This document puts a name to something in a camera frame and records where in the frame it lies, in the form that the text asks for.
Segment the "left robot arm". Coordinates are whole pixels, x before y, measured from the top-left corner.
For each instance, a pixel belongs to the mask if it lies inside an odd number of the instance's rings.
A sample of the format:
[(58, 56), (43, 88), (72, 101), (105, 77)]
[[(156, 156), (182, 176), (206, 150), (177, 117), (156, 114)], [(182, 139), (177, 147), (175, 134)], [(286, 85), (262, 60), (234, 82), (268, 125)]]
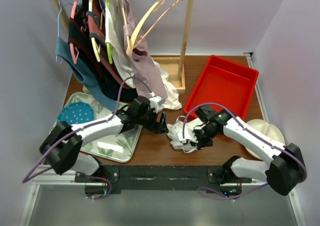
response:
[(160, 96), (138, 96), (131, 104), (91, 122), (73, 125), (59, 122), (39, 151), (56, 174), (72, 170), (92, 182), (99, 182), (108, 176), (105, 166), (96, 157), (81, 153), (81, 148), (103, 137), (128, 132), (135, 126), (158, 135), (168, 133), (166, 114), (161, 111), (164, 101)]

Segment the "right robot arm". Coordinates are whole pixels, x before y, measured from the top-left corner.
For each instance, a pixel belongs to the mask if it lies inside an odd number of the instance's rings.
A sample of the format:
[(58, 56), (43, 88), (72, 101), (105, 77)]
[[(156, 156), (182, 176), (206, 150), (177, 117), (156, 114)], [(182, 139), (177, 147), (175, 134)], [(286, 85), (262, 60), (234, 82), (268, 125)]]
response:
[(307, 179), (303, 155), (296, 144), (286, 145), (271, 139), (226, 108), (216, 111), (205, 103), (196, 108), (195, 114), (204, 124), (203, 128), (195, 130), (199, 148), (221, 134), (242, 144), (260, 158), (257, 161), (232, 156), (217, 174), (221, 184), (233, 183), (238, 178), (250, 178), (265, 182), (276, 193), (286, 196)]

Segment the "white tank top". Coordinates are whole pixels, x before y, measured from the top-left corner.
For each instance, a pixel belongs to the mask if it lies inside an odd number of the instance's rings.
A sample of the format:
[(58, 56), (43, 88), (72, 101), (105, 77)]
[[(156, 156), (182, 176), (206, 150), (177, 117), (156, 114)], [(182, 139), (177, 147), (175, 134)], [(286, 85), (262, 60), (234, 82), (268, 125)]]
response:
[(182, 142), (183, 123), (185, 116), (178, 116), (174, 124), (167, 124), (168, 133), (167, 136), (170, 139), (170, 144), (175, 150), (182, 150), (184, 153), (189, 154), (197, 151), (197, 147), (193, 146), (189, 141), (189, 136), (192, 135), (192, 131), (196, 126), (202, 125), (202, 121), (199, 118), (193, 119), (185, 124), (185, 136), (186, 140)]

